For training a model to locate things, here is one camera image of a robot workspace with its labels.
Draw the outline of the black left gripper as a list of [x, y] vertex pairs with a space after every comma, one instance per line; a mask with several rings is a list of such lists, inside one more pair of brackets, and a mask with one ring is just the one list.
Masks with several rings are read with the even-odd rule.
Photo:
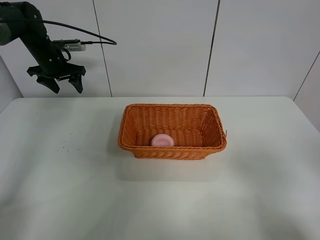
[[26, 47], [38, 63], [27, 69], [30, 76], [36, 75], [37, 83], [58, 94], [60, 87], [55, 79], [70, 76], [68, 82], [81, 94], [83, 92], [82, 76], [86, 74], [84, 66], [69, 63], [62, 51], [66, 44], [79, 44], [80, 40], [54, 40], [39, 38], [28, 40]]

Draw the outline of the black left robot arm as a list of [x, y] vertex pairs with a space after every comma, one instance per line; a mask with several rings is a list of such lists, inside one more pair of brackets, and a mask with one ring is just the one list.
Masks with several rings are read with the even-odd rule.
[[22, 41], [38, 63], [26, 71], [31, 77], [37, 76], [37, 83], [57, 94], [57, 82], [68, 80], [78, 93], [83, 92], [85, 67], [68, 63], [61, 49], [50, 40], [40, 11], [29, 2], [0, 4], [0, 44], [4, 46], [15, 39]]

